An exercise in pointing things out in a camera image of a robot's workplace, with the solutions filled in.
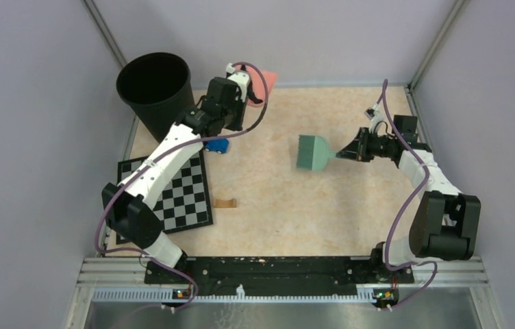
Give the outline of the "green hand brush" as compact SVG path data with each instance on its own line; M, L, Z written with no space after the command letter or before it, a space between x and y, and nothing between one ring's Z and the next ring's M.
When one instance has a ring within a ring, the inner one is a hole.
M296 168L309 171L322 171L336 152L330 150L329 143L322 136L301 134L298 139Z

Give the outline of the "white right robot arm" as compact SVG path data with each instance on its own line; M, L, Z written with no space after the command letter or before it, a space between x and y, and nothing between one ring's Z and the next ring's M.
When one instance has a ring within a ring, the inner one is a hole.
M410 181L419 200L408 235L386 241L373 250L381 256L368 264L371 278L387 282L397 270L427 262L470 260L475 251L481 202L454 186L438 166L430 146L418 140L418 119L396 115L391 134L368 127L337 152L339 159L370 162L388 158Z

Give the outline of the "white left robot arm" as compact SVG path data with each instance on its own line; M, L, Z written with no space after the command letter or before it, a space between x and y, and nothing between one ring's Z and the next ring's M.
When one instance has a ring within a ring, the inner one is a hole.
M155 151L120 184L103 190L107 226L161 263L170 283L186 277L186 255L166 235L153 208L166 185L189 159L222 132L241 135L244 112L255 100L251 76L235 71L215 77L199 105L184 108Z

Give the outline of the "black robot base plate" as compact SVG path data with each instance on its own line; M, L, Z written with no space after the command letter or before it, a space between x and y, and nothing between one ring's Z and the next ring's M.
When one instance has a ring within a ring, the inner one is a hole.
M370 257L196 257L182 269L199 287L200 297L325 297L357 293L360 284L411 284L410 268L388 271Z

